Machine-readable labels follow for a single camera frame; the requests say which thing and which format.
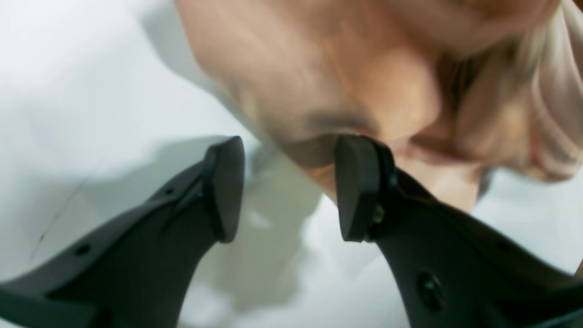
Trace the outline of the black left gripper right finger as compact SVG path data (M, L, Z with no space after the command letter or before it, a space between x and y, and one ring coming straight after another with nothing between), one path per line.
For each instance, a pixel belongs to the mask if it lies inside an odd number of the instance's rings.
M399 170L391 150L341 136L335 179L344 241L375 243L413 328L580 328L583 285Z

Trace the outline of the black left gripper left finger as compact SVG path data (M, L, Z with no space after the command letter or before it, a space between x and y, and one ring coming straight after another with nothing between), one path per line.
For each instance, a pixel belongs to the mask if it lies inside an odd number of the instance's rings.
M35 270L1 284L1 318L24 328L174 328L198 263L235 238L245 151L240 137L143 204Z

